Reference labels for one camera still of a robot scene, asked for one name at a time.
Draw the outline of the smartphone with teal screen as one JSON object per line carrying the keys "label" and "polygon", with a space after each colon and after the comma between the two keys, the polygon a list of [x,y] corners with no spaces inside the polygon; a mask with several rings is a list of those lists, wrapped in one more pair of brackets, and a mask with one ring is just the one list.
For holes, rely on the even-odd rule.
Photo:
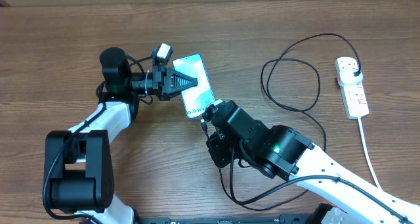
{"label": "smartphone with teal screen", "polygon": [[200,54],[178,58],[173,61],[174,69],[184,75],[196,78],[198,84],[182,91],[186,116],[190,119],[201,116],[208,105],[215,102],[215,96]]}

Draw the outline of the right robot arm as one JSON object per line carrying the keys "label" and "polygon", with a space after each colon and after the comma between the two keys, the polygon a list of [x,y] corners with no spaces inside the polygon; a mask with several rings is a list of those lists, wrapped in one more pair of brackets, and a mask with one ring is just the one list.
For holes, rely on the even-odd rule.
{"label": "right robot arm", "polygon": [[201,124],[216,131],[206,145],[218,168],[244,160],[268,178],[310,190],[361,223],[418,223],[419,206],[394,197],[355,175],[298,131],[267,128],[234,101],[217,100],[205,108]]}

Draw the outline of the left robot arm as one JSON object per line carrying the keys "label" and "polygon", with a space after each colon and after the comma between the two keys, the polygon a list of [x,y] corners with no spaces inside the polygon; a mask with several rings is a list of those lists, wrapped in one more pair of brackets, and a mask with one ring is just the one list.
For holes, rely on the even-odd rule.
{"label": "left robot arm", "polygon": [[42,201],[54,219],[82,218],[85,223],[140,223],[136,210],[115,194],[110,145],[128,128],[146,97],[168,101],[195,87],[196,78],[167,67],[172,47],[162,43],[148,60],[152,70],[134,73],[140,61],[118,47],[99,57],[104,81],[96,88],[96,110],[67,130],[45,139]]}

